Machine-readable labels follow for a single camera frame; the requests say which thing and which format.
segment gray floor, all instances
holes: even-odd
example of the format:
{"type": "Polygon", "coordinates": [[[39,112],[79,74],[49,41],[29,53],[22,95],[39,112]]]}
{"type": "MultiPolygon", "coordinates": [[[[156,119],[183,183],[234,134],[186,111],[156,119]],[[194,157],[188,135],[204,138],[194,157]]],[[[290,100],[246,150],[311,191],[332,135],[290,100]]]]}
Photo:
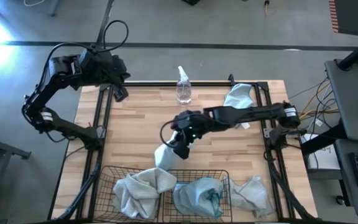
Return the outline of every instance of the gray floor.
{"type": "MultiPolygon", "coordinates": [[[[0,40],[94,41],[107,0],[63,0],[57,17],[48,17],[49,2],[25,7],[21,0],[0,1],[0,40]]],[[[130,28],[128,42],[357,46],[358,37],[335,34],[328,0],[276,0],[264,18],[263,1],[202,0],[190,7],[179,0],[116,0],[111,19],[130,28]]],[[[109,31],[119,41],[122,29],[109,31]]],[[[0,45],[0,141],[32,151],[23,161],[14,157],[0,187],[0,219],[9,223],[41,222],[47,218],[67,142],[51,142],[22,118],[23,95],[38,82],[51,47],[0,45]]],[[[56,55],[78,53],[65,47],[56,55]]],[[[193,80],[285,80],[288,96],[321,82],[324,62],[348,52],[214,49],[119,49],[131,80],[177,80],[182,65],[193,80]]],[[[313,91],[291,99],[302,109],[313,91]]],[[[51,102],[63,118],[73,121],[79,93],[67,88],[51,102]]],[[[310,109],[316,107],[313,102],[310,109]]],[[[335,124],[338,116],[328,116],[335,124]]],[[[317,132],[327,127],[317,128],[317,132]]],[[[358,223],[352,208],[333,199],[340,193],[333,181],[311,181],[318,214],[324,220],[358,223]]]]}

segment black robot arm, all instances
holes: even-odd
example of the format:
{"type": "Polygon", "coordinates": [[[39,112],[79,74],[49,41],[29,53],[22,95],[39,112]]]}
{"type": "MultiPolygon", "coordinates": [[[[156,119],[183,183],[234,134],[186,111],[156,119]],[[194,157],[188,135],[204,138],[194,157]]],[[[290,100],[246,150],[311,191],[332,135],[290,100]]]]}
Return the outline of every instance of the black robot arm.
{"type": "Polygon", "coordinates": [[[130,75],[118,55],[110,52],[84,49],[81,55],[69,55],[50,59],[50,80],[45,86],[36,86],[30,96],[25,97],[22,113],[26,120],[40,133],[59,131],[65,138],[80,138],[86,149],[97,149],[101,142],[96,128],[83,128],[61,119],[54,110],[46,107],[51,97],[61,89],[71,86],[112,85],[116,101],[128,96],[122,86],[130,75]]]}
{"type": "MultiPolygon", "coordinates": [[[[270,106],[251,107],[246,109],[235,109],[231,106],[217,106],[205,108],[201,111],[184,111],[175,116],[171,122],[171,129],[177,131],[174,140],[164,142],[172,147],[175,154],[182,159],[187,159],[190,153],[188,148],[195,139],[201,139],[208,132],[225,131],[243,122],[261,121],[265,119],[276,119],[278,125],[269,132],[266,142],[269,150],[281,150],[285,147],[287,140],[285,136],[300,125],[298,113],[294,106],[289,103],[275,103],[270,106]]],[[[285,184],[273,163],[271,153],[266,154],[270,173],[283,189],[286,197],[291,201],[300,216],[304,219],[315,219],[310,215],[301,203],[296,199],[289,187],[285,184]]]]}

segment wooden table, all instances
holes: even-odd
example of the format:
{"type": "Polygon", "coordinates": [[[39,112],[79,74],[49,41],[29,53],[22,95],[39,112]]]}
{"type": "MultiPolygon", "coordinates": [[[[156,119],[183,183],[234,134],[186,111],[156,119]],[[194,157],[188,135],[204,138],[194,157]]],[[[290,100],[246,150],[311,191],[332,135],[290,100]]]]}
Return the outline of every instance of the wooden table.
{"type": "MultiPolygon", "coordinates": [[[[288,101],[284,81],[263,82],[268,82],[272,103],[288,101]]],[[[229,88],[193,87],[192,101],[188,106],[177,105],[174,87],[128,87],[127,90],[129,92],[127,99],[121,103],[112,103],[103,166],[139,169],[155,167],[154,150],[161,145],[159,131],[162,124],[170,121],[184,110],[201,110],[202,108],[221,106],[229,88]]],[[[95,87],[82,89],[75,118],[76,124],[88,126],[88,123],[92,122],[98,93],[98,88],[95,87]]],[[[251,90],[250,97],[256,102],[254,90],[251,90]]],[[[166,139],[169,139],[171,134],[172,131],[169,128],[164,130],[166,139]]],[[[70,143],[67,153],[81,146],[81,141],[73,141],[70,143]]],[[[202,139],[196,141],[196,146],[189,159],[174,168],[227,170],[230,178],[237,184],[243,184],[250,176],[258,175],[263,179],[270,201],[274,206],[269,168],[262,156],[264,150],[260,122],[251,122],[250,128],[246,130],[239,128],[206,134],[202,139]]],[[[317,217],[301,151],[288,147],[283,150],[283,156],[291,190],[307,211],[317,217]]],[[[86,150],[82,150],[65,161],[52,217],[61,215],[77,195],[81,186],[85,159],[86,150]]],[[[287,206],[281,189],[280,198],[283,212],[287,217],[287,206]]],[[[87,214],[88,200],[85,202],[84,211],[84,214],[87,214]]],[[[252,212],[236,208],[232,208],[232,214],[234,222],[277,221],[276,214],[258,220],[254,218],[252,212]]]]}

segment cloth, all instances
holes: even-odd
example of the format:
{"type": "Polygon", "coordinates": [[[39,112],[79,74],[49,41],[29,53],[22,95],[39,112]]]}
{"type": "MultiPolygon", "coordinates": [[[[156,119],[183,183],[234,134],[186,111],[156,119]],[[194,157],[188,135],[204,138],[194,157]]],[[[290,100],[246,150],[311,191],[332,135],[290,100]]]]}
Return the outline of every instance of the cloth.
{"type": "Polygon", "coordinates": [[[140,215],[153,220],[160,193],[173,189],[176,183],[175,176],[160,168],[127,174],[113,188],[116,196],[112,205],[127,217],[137,218],[140,215]]]}
{"type": "MultiPolygon", "coordinates": [[[[233,86],[231,91],[226,95],[223,106],[232,106],[236,109],[244,109],[250,107],[254,102],[249,97],[249,92],[252,86],[248,84],[239,83],[233,86]]],[[[242,123],[244,129],[250,126],[248,123],[242,123]]]]}
{"type": "Polygon", "coordinates": [[[230,182],[231,205],[253,211],[256,218],[266,217],[274,212],[262,179],[252,176],[244,185],[230,182]]]}
{"type": "Polygon", "coordinates": [[[173,191],[173,204],[183,215],[219,218],[223,214],[219,207],[222,197],[222,182],[205,177],[189,184],[177,184],[173,191]]]}
{"type": "MultiPolygon", "coordinates": [[[[176,134],[177,131],[174,131],[169,142],[175,138],[176,134]]],[[[194,143],[191,143],[189,149],[191,150],[193,147],[194,143]]],[[[171,169],[178,163],[178,161],[182,161],[182,158],[178,156],[171,147],[168,147],[165,144],[161,144],[161,146],[154,152],[155,166],[163,170],[171,169]]]]}

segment plastic bottle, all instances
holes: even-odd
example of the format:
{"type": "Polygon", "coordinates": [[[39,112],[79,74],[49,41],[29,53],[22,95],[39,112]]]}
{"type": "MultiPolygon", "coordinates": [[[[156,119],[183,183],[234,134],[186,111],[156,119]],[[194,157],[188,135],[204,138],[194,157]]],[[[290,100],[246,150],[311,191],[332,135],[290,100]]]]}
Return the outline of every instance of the plastic bottle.
{"type": "Polygon", "coordinates": [[[191,83],[184,69],[179,66],[180,81],[177,83],[177,99],[179,104],[187,105],[191,101],[191,83]]]}

